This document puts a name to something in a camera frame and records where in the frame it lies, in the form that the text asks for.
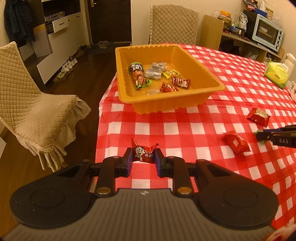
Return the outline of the red cartoon face snack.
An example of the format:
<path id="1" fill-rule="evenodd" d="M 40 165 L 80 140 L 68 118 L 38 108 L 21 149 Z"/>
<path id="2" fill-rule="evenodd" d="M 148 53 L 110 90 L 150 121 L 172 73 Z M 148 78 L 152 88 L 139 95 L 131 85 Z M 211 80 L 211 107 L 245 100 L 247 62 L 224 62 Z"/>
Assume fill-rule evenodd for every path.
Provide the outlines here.
<path id="1" fill-rule="evenodd" d="M 133 161 L 139 161 L 143 163 L 154 163 L 154 152 L 159 146 L 158 143 L 151 147 L 139 145 L 135 139 L 131 138 L 131 146 L 133 151 Z"/>

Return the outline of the clear beige candy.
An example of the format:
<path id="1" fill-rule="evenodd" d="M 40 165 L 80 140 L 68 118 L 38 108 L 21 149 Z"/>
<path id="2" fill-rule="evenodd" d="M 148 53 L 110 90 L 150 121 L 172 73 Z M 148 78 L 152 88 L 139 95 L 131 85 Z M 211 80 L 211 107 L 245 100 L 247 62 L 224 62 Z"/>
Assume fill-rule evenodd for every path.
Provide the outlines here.
<path id="1" fill-rule="evenodd" d="M 153 90 L 153 89 L 151 89 L 151 90 L 149 90 L 149 91 L 147 92 L 147 95 L 154 95 L 154 94 L 159 94 L 159 93 L 160 93 L 159 90 Z"/>

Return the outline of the shiny red orange snack pack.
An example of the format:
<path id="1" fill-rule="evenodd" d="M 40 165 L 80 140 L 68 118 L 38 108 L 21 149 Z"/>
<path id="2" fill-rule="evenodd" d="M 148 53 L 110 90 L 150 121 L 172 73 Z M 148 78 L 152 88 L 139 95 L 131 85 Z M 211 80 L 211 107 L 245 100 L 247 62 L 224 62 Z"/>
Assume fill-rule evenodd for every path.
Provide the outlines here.
<path id="1" fill-rule="evenodd" d="M 177 92 L 179 89 L 172 84 L 162 82 L 159 92 Z"/>

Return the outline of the small dark red candy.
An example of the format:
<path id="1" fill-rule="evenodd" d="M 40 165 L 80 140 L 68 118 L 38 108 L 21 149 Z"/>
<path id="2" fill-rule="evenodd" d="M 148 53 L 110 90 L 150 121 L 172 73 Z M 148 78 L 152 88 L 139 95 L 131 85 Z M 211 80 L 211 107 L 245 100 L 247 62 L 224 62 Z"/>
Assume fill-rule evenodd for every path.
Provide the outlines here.
<path id="1" fill-rule="evenodd" d="M 190 81 L 191 80 L 189 79 L 180 78 L 177 76 L 171 76 L 172 85 L 175 85 L 180 88 L 188 89 L 190 86 Z"/>

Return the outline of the long orange green snack pack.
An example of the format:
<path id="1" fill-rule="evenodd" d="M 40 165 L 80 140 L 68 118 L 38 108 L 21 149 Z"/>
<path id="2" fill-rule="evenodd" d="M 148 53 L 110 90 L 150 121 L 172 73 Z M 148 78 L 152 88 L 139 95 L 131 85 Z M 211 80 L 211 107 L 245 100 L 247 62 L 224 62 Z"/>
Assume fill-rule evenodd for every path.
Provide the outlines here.
<path id="1" fill-rule="evenodd" d="M 132 78 L 135 81 L 136 89 L 147 87 L 150 85 L 151 81 L 146 79 L 144 73 L 140 70 L 135 70 L 132 72 Z"/>

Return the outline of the yellow green candy pack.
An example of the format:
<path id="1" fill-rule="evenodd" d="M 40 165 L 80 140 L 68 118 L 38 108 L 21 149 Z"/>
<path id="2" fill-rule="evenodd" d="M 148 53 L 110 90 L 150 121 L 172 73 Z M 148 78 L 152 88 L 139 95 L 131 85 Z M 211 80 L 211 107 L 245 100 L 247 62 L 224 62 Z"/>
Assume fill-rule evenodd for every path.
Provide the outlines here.
<path id="1" fill-rule="evenodd" d="M 180 73 L 175 70 L 175 69 L 172 69 L 172 70 L 166 70 L 162 73 L 167 79 L 171 78 L 172 76 L 174 77 L 179 77 Z"/>

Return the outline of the silver clear snack packet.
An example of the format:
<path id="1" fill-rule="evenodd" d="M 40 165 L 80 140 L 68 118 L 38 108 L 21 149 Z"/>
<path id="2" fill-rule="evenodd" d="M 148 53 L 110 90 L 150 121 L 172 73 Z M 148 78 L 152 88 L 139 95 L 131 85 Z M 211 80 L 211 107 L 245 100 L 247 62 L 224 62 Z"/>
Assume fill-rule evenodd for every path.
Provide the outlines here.
<path id="1" fill-rule="evenodd" d="M 159 80 L 166 68 L 167 64 L 165 62 L 154 62 L 150 68 L 145 71 L 145 78 Z"/>

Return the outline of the dark blue green snack pack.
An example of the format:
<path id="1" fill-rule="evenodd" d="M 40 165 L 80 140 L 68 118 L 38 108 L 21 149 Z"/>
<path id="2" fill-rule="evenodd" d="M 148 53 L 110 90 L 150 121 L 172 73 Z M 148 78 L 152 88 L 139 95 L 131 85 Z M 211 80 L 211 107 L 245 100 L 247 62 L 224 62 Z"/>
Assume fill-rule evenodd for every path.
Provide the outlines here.
<path id="1" fill-rule="evenodd" d="M 144 72 L 144 67 L 139 62 L 133 62 L 128 66 L 128 71 L 133 73 L 134 71 L 141 71 Z"/>

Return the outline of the red pillow snack pack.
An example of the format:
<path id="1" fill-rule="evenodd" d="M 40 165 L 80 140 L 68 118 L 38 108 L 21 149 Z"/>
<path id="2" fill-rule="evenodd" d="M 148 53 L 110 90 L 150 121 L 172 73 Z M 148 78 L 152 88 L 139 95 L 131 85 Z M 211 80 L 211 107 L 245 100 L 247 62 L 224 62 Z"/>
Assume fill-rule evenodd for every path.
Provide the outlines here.
<path id="1" fill-rule="evenodd" d="M 240 137 L 235 131 L 224 133 L 224 137 L 229 147 L 236 154 L 250 152 L 250 148 L 247 141 Z"/>

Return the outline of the green tissue pack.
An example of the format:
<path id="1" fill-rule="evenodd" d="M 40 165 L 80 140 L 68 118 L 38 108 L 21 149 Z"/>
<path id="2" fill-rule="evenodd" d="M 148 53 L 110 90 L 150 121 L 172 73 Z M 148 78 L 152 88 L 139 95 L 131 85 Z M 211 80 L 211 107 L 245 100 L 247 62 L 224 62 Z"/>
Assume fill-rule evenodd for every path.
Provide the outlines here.
<path id="1" fill-rule="evenodd" d="M 283 63 L 270 61 L 264 76 L 279 88 L 284 89 L 288 81 L 288 67 Z"/>

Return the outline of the light blue toaster oven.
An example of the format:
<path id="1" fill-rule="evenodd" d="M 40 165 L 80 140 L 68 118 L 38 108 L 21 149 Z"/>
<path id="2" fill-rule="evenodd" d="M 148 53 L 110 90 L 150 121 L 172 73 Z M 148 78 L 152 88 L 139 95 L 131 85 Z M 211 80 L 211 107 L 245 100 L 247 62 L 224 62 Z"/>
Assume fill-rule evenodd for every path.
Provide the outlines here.
<path id="1" fill-rule="evenodd" d="M 252 40 L 278 52 L 283 40 L 284 30 L 278 25 L 257 14 Z"/>

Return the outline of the shoes on floor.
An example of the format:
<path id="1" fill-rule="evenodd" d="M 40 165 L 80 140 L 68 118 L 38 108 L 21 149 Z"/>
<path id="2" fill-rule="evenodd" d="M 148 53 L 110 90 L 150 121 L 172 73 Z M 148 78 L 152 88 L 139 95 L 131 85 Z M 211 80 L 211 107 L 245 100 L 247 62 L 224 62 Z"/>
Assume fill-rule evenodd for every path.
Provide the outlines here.
<path id="1" fill-rule="evenodd" d="M 74 66 L 78 63 L 78 60 L 74 57 L 69 57 L 68 60 L 61 67 L 60 72 L 53 79 L 54 82 L 59 82 L 64 79 L 74 70 Z"/>

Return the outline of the wooden shelf unit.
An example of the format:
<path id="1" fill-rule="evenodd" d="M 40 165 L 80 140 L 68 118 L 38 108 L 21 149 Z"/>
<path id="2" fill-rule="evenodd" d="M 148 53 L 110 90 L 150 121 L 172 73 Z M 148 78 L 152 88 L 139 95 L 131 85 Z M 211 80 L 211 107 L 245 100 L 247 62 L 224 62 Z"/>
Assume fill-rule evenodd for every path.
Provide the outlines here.
<path id="1" fill-rule="evenodd" d="M 245 40 L 242 37 L 223 32 L 224 22 L 212 16 L 204 15 L 203 25 L 201 31 L 200 46 L 219 50 L 220 45 L 223 41 L 233 40 L 235 46 L 239 46 L 239 52 L 241 56 L 244 56 L 248 49 L 254 48 L 258 51 L 258 56 L 256 58 L 259 62 L 264 62 L 267 60 L 266 55 L 269 54 L 273 60 L 276 62 L 281 62 L 285 55 L 285 50 L 280 47 L 280 50 L 276 53 L 270 49 L 254 43 L 249 40 Z"/>

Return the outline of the beige quilted chair far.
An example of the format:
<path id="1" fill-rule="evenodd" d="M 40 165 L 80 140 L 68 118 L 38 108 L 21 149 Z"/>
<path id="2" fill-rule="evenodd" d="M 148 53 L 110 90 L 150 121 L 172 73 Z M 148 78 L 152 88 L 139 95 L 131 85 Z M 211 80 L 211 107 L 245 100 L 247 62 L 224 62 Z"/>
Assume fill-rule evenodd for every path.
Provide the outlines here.
<path id="1" fill-rule="evenodd" d="M 150 44 L 196 44 L 198 11 L 174 4 L 152 4 L 149 17 Z"/>

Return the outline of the dark entrance door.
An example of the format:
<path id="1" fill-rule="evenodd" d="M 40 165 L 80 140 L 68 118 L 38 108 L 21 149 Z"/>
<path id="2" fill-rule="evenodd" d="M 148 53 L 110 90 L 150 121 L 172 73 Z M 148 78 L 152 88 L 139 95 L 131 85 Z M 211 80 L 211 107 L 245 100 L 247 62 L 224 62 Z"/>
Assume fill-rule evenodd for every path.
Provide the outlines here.
<path id="1" fill-rule="evenodd" d="M 130 0 L 88 1 L 92 42 L 115 44 L 132 42 Z"/>

